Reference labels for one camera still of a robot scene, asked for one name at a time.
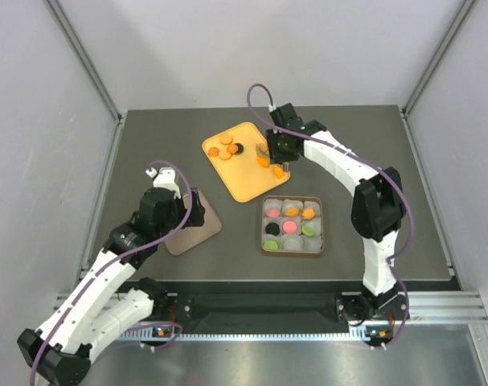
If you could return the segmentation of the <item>round orange biscuit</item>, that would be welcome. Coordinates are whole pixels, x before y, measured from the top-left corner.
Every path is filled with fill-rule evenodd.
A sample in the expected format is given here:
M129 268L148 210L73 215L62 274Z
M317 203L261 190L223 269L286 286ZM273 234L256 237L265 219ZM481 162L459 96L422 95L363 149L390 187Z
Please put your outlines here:
M298 207L289 207L285 210L285 215L288 217L295 217L298 216L300 213L300 209Z

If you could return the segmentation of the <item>pink sandwich cookie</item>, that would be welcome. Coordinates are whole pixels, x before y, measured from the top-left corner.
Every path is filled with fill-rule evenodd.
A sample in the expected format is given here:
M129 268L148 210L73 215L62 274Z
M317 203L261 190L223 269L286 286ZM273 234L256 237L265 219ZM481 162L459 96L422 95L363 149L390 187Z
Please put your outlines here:
M278 208L274 208L274 207L267 210L267 212L266 212L266 216L269 218L277 218L280 215L281 215L281 210Z

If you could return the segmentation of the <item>orange flower cookie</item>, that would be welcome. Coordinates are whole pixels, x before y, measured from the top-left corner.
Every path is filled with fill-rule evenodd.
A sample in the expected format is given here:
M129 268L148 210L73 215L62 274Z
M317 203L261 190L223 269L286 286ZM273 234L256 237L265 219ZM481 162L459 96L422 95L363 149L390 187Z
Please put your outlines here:
M302 216L305 220L312 220L316 215L317 213L312 207L306 207L302 212Z

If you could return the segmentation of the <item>green cookie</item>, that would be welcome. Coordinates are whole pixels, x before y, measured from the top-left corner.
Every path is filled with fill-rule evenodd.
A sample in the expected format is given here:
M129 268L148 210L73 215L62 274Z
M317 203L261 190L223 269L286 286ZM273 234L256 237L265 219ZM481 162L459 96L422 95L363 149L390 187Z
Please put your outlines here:
M309 225L302 225L301 226L301 232L303 235L308 236L308 237L315 236L315 231Z
M264 243L264 248L271 251L276 251L279 249L279 244L275 240L267 240Z

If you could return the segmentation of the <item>metal tongs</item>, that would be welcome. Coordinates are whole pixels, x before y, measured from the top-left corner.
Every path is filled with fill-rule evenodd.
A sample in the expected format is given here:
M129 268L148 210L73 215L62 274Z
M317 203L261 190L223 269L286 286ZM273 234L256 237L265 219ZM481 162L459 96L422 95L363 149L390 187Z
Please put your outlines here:
M256 144L256 155L258 158L270 161L269 148L266 142L259 142Z

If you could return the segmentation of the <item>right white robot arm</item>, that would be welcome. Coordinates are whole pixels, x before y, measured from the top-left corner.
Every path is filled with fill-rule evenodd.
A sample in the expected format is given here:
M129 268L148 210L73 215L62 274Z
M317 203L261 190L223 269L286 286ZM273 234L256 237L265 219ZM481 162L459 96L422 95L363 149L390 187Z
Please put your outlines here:
M363 240L365 270L362 292L344 302L342 316L351 320L382 317L397 296L393 256L406 214L400 173L365 163L322 123L304 122L291 104L270 105L269 115L274 124L266 132L271 163L285 166L306 158L351 194L351 223Z

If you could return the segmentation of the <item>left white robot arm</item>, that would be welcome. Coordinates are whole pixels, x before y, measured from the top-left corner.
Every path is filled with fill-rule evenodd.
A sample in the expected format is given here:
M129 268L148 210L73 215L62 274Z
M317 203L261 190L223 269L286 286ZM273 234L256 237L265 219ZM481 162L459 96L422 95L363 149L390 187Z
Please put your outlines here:
M78 385L100 354L137 322L161 318L170 311L167 289L145 277L118 304L104 310L120 286L177 231L204 224L199 192L183 199L175 190L152 187L130 219L114 228L93 266L59 309L38 328L25 329L18 348L38 377L52 385Z

